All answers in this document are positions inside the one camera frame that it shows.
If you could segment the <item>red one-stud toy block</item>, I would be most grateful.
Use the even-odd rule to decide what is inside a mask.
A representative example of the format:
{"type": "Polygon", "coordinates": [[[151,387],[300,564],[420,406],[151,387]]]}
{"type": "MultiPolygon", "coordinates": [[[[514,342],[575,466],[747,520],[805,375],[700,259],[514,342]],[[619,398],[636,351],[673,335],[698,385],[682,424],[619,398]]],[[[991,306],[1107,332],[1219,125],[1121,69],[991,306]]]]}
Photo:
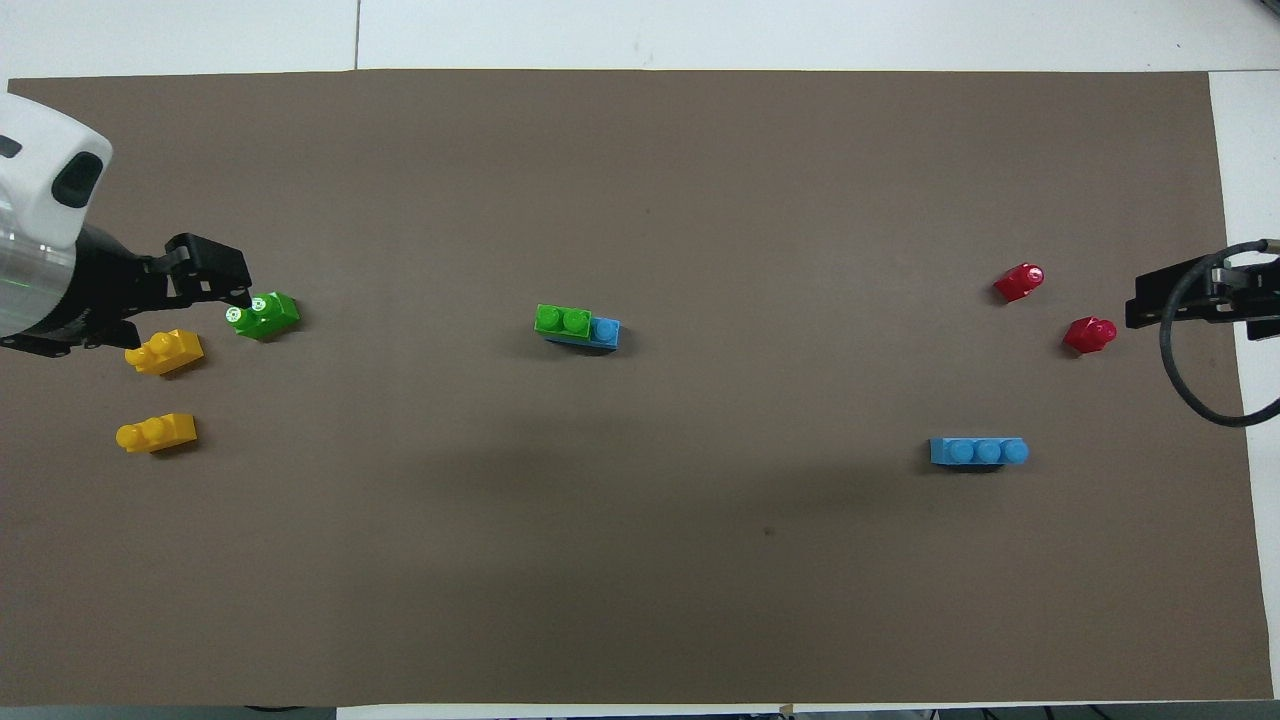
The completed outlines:
{"type": "Polygon", "coordinates": [[[1006,302],[1021,300],[1041,287],[1044,270],[1034,263],[1020,263],[1006,270],[992,283],[995,292],[1006,302]]]}
{"type": "Polygon", "coordinates": [[[1083,316],[1070,323],[1062,343],[1075,354],[1093,354],[1106,348],[1117,337],[1114,322],[1100,316],[1083,316]]]}

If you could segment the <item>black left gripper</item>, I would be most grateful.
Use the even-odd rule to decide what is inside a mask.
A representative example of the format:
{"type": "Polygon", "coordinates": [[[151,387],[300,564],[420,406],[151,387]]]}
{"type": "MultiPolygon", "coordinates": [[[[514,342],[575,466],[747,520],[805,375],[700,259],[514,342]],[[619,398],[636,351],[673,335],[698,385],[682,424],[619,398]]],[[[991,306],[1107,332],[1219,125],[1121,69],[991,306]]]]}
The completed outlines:
{"type": "Polygon", "coordinates": [[[0,348],[45,357],[104,345],[136,348],[140,337],[131,318],[141,313],[211,302],[251,306],[251,274],[241,250],[191,233],[173,236],[164,250],[159,256],[138,255],[105,231],[82,231],[61,299],[31,327],[0,331],[0,348]]]}

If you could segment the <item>brown table mat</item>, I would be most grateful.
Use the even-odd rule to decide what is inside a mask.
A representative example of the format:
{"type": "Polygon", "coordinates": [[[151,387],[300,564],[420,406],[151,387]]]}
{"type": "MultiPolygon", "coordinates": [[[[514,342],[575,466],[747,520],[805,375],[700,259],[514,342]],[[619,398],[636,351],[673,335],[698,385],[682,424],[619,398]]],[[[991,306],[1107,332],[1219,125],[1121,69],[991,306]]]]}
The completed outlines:
{"type": "Polygon", "coordinates": [[[238,247],[302,320],[142,316],[204,342],[165,377],[0,350],[0,706],[1272,691],[1244,434],[1155,328],[1062,345],[1228,242],[1203,73],[12,90],[110,138],[93,224],[238,247]],[[198,438],[116,446],[168,413],[198,438]]]}

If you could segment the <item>yellow two-stud toy block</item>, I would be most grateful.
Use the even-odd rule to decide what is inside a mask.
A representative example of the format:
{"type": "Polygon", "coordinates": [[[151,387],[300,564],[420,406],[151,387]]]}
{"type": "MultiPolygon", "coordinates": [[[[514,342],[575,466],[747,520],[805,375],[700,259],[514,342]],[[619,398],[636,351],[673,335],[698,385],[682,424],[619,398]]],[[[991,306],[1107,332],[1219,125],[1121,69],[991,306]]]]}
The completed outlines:
{"type": "Polygon", "coordinates": [[[184,329],[157,332],[140,347],[123,351],[125,363],[143,375],[165,375],[188,366],[204,355],[198,334],[184,329]]]}
{"type": "Polygon", "coordinates": [[[187,413],[168,413],[116,429],[116,446],[128,454],[156,454],[195,442],[198,438],[195,418],[187,413]]]}

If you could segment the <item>blue three-stud toy block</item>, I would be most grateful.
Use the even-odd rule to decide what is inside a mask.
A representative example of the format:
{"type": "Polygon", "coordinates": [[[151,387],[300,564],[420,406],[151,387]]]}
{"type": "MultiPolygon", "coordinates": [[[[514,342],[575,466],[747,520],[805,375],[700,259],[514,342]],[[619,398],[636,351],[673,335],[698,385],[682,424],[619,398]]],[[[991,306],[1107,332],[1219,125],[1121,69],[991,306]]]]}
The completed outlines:
{"type": "Polygon", "coordinates": [[[1030,456],[1021,437],[932,437],[928,450],[931,462],[943,468],[1002,468],[1030,456]]]}
{"type": "Polygon", "coordinates": [[[621,323],[611,319],[591,315],[591,337],[588,341],[547,338],[553,343],[572,345],[586,348],[616,351],[620,345],[621,323]]]}

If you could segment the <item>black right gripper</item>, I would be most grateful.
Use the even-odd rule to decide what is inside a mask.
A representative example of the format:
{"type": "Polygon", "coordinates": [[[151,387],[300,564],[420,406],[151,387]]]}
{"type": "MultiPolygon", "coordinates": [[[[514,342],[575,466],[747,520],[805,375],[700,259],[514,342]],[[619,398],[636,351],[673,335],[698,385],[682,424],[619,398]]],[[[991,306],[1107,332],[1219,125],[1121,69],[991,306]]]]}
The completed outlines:
{"type": "MultiPolygon", "coordinates": [[[[1172,322],[1243,323],[1251,341],[1280,338],[1280,251],[1275,259],[1231,266],[1231,255],[1213,255],[1187,287],[1172,322]]],[[[1125,302],[1125,327],[1157,325],[1175,286],[1203,258],[1147,272],[1134,279],[1134,295],[1125,302]]]]}

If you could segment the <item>green two-stud toy block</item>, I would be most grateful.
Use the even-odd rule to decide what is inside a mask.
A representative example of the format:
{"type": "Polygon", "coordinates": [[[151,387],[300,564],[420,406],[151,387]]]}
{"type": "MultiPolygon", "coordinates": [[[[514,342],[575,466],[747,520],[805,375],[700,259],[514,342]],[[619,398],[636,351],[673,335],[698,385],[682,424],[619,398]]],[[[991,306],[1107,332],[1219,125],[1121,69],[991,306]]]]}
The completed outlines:
{"type": "Polygon", "coordinates": [[[591,318],[586,309],[539,304],[532,328],[547,338],[588,341],[591,337],[591,318]]]}
{"type": "Polygon", "coordinates": [[[247,307],[230,306],[225,310],[227,324],[237,336],[251,340],[266,340],[300,320],[296,301],[280,292],[256,293],[247,307]]]}

